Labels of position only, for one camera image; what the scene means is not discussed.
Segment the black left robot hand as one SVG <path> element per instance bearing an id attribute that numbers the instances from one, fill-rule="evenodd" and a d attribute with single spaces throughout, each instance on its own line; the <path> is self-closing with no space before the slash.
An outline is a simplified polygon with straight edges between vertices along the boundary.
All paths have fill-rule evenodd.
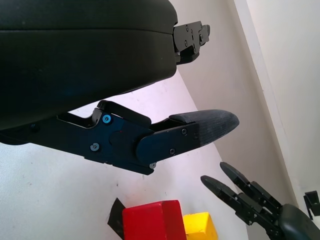
<path id="1" fill-rule="evenodd" d="M 179 25 L 168 0 L 1 1 L 0 141 L 152 174 L 239 119 L 215 109 L 152 123 L 109 98 L 172 77 L 209 36 L 200 21 Z"/>

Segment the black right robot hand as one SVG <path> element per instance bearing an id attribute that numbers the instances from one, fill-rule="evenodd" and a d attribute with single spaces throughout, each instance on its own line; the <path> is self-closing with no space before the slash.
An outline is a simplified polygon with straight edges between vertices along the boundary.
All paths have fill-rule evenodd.
<path id="1" fill-rule="evenodd" d="M 207 175 L 201 176 L 200 180 L 248 226 L 259 224 L 271 240 L 320 238 L 320 229 L 299 208 L 289 203 L 282 205 L 257 182 L 250 182 L 230 164 L 221 162 L 219 166 L 242 192 L 235 193 L 224 183 Z"/>

